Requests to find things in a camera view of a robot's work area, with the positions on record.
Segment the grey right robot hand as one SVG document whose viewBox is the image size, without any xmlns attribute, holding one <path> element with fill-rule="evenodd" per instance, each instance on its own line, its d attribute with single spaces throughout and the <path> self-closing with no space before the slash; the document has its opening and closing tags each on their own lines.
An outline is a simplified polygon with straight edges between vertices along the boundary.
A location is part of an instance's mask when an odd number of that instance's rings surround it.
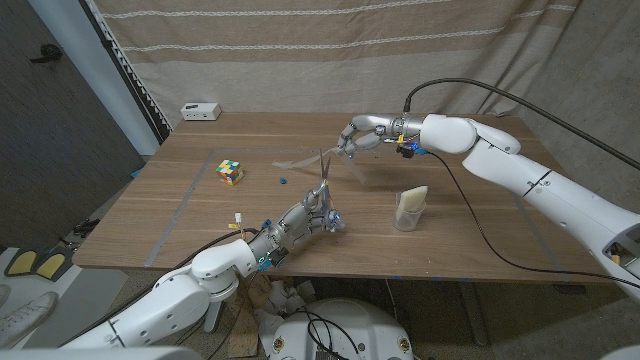
<svg viewBox="0 0 640 360">
<path fill-rule="evenodd" d="M 349 155 L 370 150 L 385 139 L 412 138 L 420 134 L 425 117 L 392 114 L 357 115 L 340 133 L 336 145 L 337 155 Z"/>
</svg>

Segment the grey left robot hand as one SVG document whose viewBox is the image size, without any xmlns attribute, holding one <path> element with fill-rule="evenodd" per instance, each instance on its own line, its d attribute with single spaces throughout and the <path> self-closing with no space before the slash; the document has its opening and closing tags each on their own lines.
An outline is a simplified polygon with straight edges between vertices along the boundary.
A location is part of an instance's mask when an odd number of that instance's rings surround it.
<svg viewBox="0 0 640 360">
<path fill-rule="evenodd" d="M 343 229 L 341 216 L 333 206 L 329 188 L 309 190 L 303 199 L 275 222 L 264 226 L 248 243 L 259 269 L 279 267 L 298 241 L 319 232 Z"/>
</svg>

